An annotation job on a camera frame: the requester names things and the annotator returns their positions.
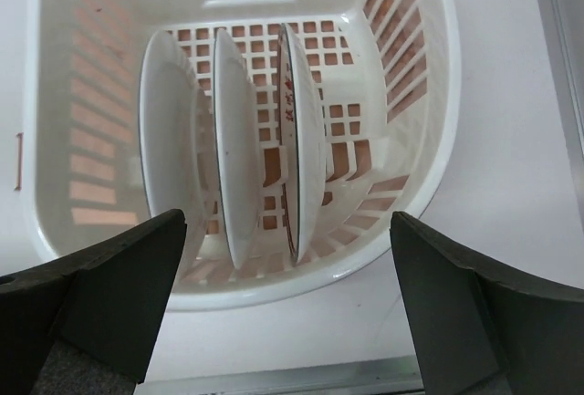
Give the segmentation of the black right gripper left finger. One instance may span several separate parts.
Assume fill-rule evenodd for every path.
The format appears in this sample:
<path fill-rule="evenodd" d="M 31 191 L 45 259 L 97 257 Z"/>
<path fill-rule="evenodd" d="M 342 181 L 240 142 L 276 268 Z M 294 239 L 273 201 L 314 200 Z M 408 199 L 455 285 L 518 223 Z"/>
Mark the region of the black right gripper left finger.
<path fill-rule="evenodd" d="M 132 394 L 145 380 L 186 231 L 172 209 L 2 276 L 2 393 Z"/>

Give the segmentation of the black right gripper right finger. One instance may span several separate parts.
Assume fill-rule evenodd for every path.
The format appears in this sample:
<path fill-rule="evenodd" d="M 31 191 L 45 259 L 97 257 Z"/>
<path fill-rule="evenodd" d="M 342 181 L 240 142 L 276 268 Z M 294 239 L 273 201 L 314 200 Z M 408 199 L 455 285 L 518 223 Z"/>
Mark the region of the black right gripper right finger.
<path fill-rule="evenodd" d="M 405 212 L 391 252 L 428 394 L 580 394 L 583 292 L 531 275 Z"/>

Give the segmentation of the plate with dark blue rim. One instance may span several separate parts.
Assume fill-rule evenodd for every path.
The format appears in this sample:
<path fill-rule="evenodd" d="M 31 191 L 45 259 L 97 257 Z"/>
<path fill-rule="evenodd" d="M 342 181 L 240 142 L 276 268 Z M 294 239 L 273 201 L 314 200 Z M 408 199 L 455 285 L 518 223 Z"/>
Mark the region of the plate with dark blue rim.
<path fill-rule="evenodd" d="M 146 47 L 139 91 L 139 135 L 144 186 L 154 215 L 184 213 L 190 229 L 206 232 L 205 171 L 208 100 L 193 66 L 169 33 L 154 33 Z"/>

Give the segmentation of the plate with red characters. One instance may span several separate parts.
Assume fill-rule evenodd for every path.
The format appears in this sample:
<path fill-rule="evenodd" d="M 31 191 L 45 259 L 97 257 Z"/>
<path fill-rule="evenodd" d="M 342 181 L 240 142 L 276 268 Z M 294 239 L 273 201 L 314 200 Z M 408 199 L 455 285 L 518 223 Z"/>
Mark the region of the plate with red characters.
<path fill-rule="evenodd" d="M 239 270 L 255 244 L 261 209 L 261 158 L 255 90 L 228 32 L 214 41 L 214 130 L 226 244 Z"/>

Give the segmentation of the plate with orange sunburst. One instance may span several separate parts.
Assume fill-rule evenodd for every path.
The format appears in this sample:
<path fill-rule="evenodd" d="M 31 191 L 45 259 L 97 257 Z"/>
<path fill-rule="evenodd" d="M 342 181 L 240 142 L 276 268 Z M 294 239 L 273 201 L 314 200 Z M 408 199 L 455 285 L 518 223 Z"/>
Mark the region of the plate with orange sunburst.
<path fill-rule="evenodd" d="M 285 225 L 290 257 L 297 264 L 316 232 L 325 192 L 325 127 L 305 50 L 286 23 L 280 26 L 277 62 L 280 146 L 287 166 L 283 185 Z"/>

